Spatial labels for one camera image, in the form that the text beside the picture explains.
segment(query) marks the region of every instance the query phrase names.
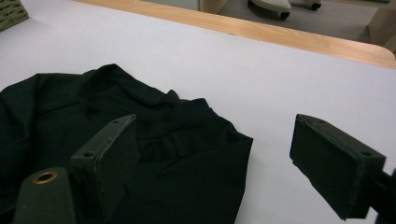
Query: chair caster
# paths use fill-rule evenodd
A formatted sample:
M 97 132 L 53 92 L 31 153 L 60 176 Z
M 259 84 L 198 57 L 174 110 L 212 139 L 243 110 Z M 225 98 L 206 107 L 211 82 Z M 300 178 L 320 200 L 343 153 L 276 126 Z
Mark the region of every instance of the chair caster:
M 312 9 L 313 11 L 316 11 L 316 10 L 318 10 L 318 8 L 320 8 L 320 7 L 321 7 L 321 4 L 319 4 L 319 3 L 314 3 L 314 4 L 312 4 L 311 9 Z
M 248 6 L 248 7 L 254 7 L 253 1 L 247 0 L 247 6 Z
M 284 21 L 290 15 L 289 12 L 282 12 L 280 13 L 280 19 Z

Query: white table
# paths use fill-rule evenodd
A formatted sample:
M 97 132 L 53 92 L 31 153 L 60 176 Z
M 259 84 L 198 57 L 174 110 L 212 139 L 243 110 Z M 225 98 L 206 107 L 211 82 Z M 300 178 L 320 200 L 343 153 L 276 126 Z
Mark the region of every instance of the white table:
M 0 90 L 117 63 L 162 91 L 206 98 L 254 138 L 236 223 L 345 223 L 291 163 L 298 113 L 386 155 L 386 172 L 396 167 L 395 70 L 68 0 L 22 2 L 31 19 L 0 33 Z

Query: wicker basket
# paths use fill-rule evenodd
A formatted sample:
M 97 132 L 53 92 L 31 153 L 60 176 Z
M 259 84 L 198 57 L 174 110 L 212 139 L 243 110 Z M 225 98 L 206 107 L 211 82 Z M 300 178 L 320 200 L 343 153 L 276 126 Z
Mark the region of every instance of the wicker basket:
M 27 12 L 19 0 L 0 0 L 0 32 L 27 19 Z

